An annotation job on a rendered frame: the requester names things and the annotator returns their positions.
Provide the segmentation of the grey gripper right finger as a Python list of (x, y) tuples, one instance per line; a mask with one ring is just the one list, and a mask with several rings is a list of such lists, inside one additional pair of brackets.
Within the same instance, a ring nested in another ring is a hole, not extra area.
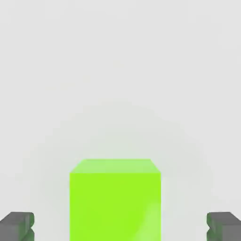
[(231, 212), (209, 212), (207, 225), (206, 241), (241, 241), (241, 220)]

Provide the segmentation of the small green cube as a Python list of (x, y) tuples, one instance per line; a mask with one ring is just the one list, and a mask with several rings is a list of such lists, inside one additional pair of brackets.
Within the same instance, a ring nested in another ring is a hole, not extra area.
[(70, 172), (70, 241), (161, 241), (161, 173), (150, 159), (85, 159)]

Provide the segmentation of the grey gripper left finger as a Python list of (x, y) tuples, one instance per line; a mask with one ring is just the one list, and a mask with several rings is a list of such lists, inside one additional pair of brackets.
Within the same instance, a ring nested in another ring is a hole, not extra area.
[(10, 212), (0, 221), (0, 241), (34, 241), (32, 212)]

